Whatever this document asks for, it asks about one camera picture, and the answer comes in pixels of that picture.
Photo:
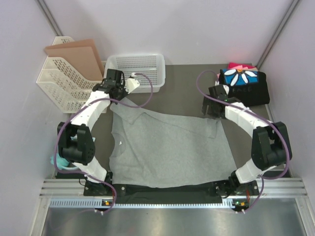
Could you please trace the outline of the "grey t shirt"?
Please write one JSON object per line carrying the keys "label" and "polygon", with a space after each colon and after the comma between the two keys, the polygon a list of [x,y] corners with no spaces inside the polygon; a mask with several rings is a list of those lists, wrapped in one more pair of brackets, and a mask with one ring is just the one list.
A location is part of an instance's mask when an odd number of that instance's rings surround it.
{"label": "grey t shirt", "polygon": [[236,169],[221,121],[166,115],[112,104],[115,147],[109,166],[114,184],[151,188],[225,180]]}

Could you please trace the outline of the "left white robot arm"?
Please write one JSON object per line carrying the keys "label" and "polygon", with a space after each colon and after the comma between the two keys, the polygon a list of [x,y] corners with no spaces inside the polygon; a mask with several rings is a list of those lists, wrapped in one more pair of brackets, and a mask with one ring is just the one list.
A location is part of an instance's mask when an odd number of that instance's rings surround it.
{"label": "left white robot arm", "polygon": [[105,78],[94,86],[75,116],[58,126],[58,155],[75,166],[75,173],[84,175],[85,196],[106,196],[111,191],[110,176],[95,157],[91,130],[102,112],[110,106],[110,98],[120,101],[127,95],[124,73],[108,69]]}

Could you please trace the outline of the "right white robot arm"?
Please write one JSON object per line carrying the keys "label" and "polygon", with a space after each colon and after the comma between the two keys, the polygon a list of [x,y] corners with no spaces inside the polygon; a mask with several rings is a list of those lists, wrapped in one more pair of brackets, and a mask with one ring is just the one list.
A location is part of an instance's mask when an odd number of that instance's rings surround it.
{"label": "right white robot arm", "polygon": [[226,86],[209,88],[204,96],[202,113],[213,118],[227,119],[242,128],[252,139],[251,158],[228,178],[230,191],[240,195],[257,177],[292,159],[287,127],[261,118],[239,99],[228,97]]}

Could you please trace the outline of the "white perforated plastic basket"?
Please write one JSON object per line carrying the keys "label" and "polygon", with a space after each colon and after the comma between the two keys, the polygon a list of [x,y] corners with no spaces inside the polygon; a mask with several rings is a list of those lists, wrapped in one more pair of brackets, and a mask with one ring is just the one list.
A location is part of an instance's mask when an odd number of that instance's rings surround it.
{"label": "white perforated plastic basket", "polygon": [[165,84],[166,68],[165,59],[162,54],[127,54],[112,55],[105,63],[105,70],[117,69],[129,77],[132,73],[141,73],[146,75],[149,80],[143,76],[138,76],[137,80],[140,86],[135,93],[159,92]]}

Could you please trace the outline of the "brown cardboard folder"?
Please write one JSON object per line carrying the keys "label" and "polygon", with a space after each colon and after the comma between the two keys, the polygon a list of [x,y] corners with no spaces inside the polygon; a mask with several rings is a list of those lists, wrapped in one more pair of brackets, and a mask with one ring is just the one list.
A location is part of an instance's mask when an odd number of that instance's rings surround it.
{"label": "brown cardboard folder", "polygon": [[84,39],[45,47],[49,57],[60,57],[72,65],[85,79],[101,81],[104,66],[93,39]]}

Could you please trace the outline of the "black folded flower t shirt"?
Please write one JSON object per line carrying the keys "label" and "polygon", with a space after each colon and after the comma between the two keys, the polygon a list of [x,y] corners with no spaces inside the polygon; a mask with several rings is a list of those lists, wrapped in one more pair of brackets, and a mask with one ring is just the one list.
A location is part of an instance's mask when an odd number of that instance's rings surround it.
{"label": "black folded flower t shirt", "polygon": [[245,106],[269,104],[270,95],[264,72],[243,69],[220,70],[219,83],[228,87],[228,97],[235,97]]}

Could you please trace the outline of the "cream perforated file organizer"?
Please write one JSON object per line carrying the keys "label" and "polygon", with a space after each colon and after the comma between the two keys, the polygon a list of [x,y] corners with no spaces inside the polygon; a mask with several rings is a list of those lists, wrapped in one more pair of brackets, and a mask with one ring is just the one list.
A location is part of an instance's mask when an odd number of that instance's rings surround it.
{"label": "cream perforated file organizer", "polygon": [[[57,36],[51,46],[73,42],[69,36]],[[85,79],[72,65],[60,57],[46,57],[37,85],[63,113],[74,113],[89,98],[92,88],[101,81]]]}

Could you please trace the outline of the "pink folded t shirt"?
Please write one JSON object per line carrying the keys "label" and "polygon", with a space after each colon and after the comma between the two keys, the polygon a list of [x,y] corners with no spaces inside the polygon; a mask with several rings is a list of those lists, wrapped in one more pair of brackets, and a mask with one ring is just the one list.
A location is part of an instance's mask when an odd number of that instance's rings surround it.
{"label": "pink folded t shirt", "polygon": [[250,64],[235,63],[235,62],[230,62],[227,68],[237,69],[237,70],[258,71],[258,69],[255,66],[252,66]]}

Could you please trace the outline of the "teal cat ear headphones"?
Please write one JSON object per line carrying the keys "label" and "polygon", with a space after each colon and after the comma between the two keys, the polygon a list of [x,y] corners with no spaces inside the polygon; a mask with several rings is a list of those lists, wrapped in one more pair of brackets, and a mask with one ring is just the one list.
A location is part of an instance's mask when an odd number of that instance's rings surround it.
{"label": "teal cat ear headphones", "polygon": [[[77,135],[74,136],[74,137],[71,137],[71,139],[73,141],[76,141],[77,140]],[[93,142],[95,142],[96,138],[95,137],[92,137],[92,140]],[[54,165],[54,156],[51,156],[50,157],[50,162],[52,165]],[[57,162],[57,167],[60,169],[60,170],[67,170],[67,171],[76,171],[78,170],[79,168],[70,164],[69,161],[67,161],[65,158],[63,157],[60,157],[59,154],[57,153],[56,155],[56,162]]]}

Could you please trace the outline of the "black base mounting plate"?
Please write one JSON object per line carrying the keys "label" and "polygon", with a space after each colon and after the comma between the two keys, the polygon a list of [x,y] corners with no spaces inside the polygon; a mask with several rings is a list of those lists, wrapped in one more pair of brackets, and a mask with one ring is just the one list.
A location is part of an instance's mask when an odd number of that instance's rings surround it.
{"label": "black base mounting plate", "polygon": [[199,185],[186,185],[170,188],[152,188],[130,184],[114,184],[116,194],[104,184],[88,181],[83,175],[71,174],[78,177],[77,183],[84,188],[84,196],[116,196],[116,203],[150,203],[150,204],[193,204],[193,203],[221,203],[228,197],[241,196],[246,198],[259,195],[257,182],[252,181],[239,184],[235,177],[228,180],[207,182]]}

